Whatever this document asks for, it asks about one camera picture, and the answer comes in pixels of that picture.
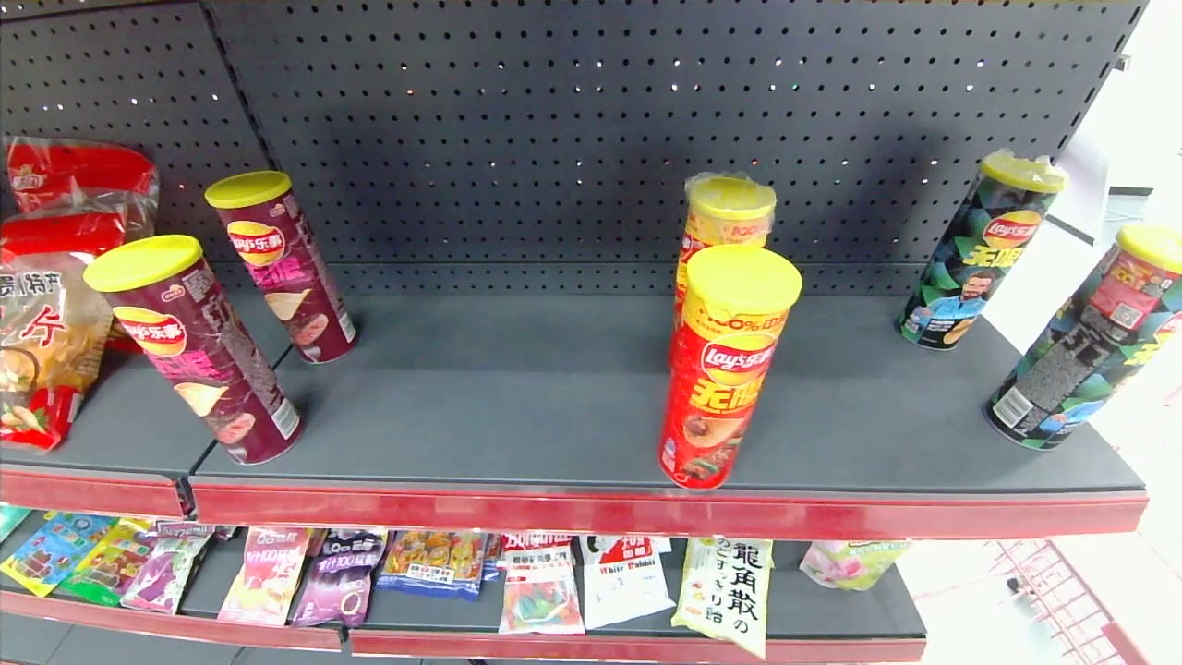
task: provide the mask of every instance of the red shelf edge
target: red shelf edge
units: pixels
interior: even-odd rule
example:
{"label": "red shelf edge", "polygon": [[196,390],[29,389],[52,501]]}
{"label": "red shelf edge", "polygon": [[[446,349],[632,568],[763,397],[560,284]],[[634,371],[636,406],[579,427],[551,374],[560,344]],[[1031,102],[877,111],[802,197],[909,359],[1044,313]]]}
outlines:
{"label": "red shelf edge", "polygon": [[366,483],[269,485],[193,477],[201,521],[214,524],[379,524],[427,529],[664,534],[773,540],[1026,539],[1131,532],[1144,491],[947,495],[740,491],[498,491]]}
{"label": "red shelf edge", "polygon": [[175,481],[118,474],[0,464],[0,501],[41,510],[184,517]]}
{"label": "red shelf edge", "polygon": [[[707,638],[498,635],[357,630],[355,656],[746,664],[759,660]],[[767,640],[768,663],[915,663],[924,639]]]}
{"label": "red shelf edge", "polygon": [[327,628],[245,626],[215,619],[135,612],[121,607],[89,605],[56,598],[0,592],[4,611],[34,619],[51,619],[93,628],[106,628],[162,638],[208,641],[265,648],[340,651],[340,635]]}

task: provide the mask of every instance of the maroon chip can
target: maroon chip can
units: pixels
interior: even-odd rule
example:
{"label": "maroon chip can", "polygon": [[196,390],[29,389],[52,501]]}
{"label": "maroon chip can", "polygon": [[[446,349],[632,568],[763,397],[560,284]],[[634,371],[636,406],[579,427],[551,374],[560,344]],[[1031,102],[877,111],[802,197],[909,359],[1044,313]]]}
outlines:
{"label": "maroon chip can", "polygon": [[189,235],[157,235],[98,256],[83,273],[128,337],[239,464],[282,455],[299,412]]}
{"label": "maroon chip can", "polygon": [[357,330],[296,203],[291,177],[278,170],[243,172],[210,184],[206,201],[217,209],[300,357],[330,363],[349,353]]}

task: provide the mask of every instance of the qr code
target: qr code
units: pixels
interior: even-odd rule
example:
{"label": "qr code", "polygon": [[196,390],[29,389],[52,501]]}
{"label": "qr code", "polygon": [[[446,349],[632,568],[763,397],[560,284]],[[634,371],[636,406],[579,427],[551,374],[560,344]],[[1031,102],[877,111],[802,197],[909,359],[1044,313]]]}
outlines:
{"label": "qr code", "polygon": [[1112,309],[1112,315],[1110,315],[1109,318],[1111,318],[1118,325],[1123,325],[1124,327],[1132,330],[1134,327],[1137,326],[1138,322],[1141,322],[1142,315],[1144,314],[1141,312],[1141,309],[1130,307],[1124,302],[1118,302],[1116,305],[1116,308]]}

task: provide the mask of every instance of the potato chip can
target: potato chip can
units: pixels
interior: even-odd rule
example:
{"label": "potato chip can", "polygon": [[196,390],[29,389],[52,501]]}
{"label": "potato chip can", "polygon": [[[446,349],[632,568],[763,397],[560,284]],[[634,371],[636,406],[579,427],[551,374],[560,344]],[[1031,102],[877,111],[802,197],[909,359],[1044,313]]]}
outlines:
{"label": "potato chip can", "polygon": [[1012,442],[1057,448],[1182,331],[1182,230],[1129,223],[985,405]]}
{"label": "potato chip can", "polygon": [[206,189],[234,250],[246,262],[307,363],[330,363],[349,353],[357,330],[324,265],[296,196],[278,170],[243,172]]}
{"label": "potato chip can", "polygon": [[674,483],[706,490],[730,474],[801,279],[747,245],[697,252],[687,275],[658,457]]}
{"label": "potato chip can", "polygon": [[273,459],[303,433],[196,237],[156,235],[116,247],[83,279],[235,462]]}
{"label": "potato chip can", "polygon": [[686,299],[689,259],[715,245],[762,247],[772,230],[775,211],[775,190],[743,174],[697,174],[686,181],[686,200],[689,211],[677,255],[674,326],[681,319]]}
{"label": "potato chip can", "polygon": [[998,150],[981,159],[976,182],[898,318],[903,338],[929,350],[954,348],[1066,183],[1067,174],[1045,157],[1021,159]]}

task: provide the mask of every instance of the yellow plastic cap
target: yellow plastic cap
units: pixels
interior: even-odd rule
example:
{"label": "yellow plastic cap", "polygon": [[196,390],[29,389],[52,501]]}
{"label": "yellow plastic cap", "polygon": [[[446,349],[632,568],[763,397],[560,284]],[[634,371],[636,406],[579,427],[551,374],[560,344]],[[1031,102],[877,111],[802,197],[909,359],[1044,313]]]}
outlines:
{"label": "yellow plastic cap", "polygon": [[759,219],[775,209],[775,190],[733,175],[700,175],[690,181],[689,204],[717,219]]}
{"label": "yellow plastic cap", "polygon": [[82,278],[100,293],[148,286],[201,259],[201,242],[191,235],[156,235],[128,242],[95,259]]}
{"label": "yellow plastic cap", "polygon": [[210,206],[233,210],[265,203],[292,188],[292,178],[281,170],[255,170],[219,180],[206,189]]}
{"label": "yellow plastic cap", "polygon": [[1027,191],[1057,194],[1067,187],[1067,171],[1052,164],[1051,157],[1024,159],[1005,148],[981,159],[981,172]]}
{"label": "yellow plastic cap", "polygon": [[707,247],[690,256],[686,274],[690,291],[732,314],[785,311],[804,287],[792,261],[751,245]]}
{"label": "yellow plastic cap", "polygon": [[1182,273],[1182,229],[1154,221],[1126,223],[1117,232],[1116,242],[1148,263]]}

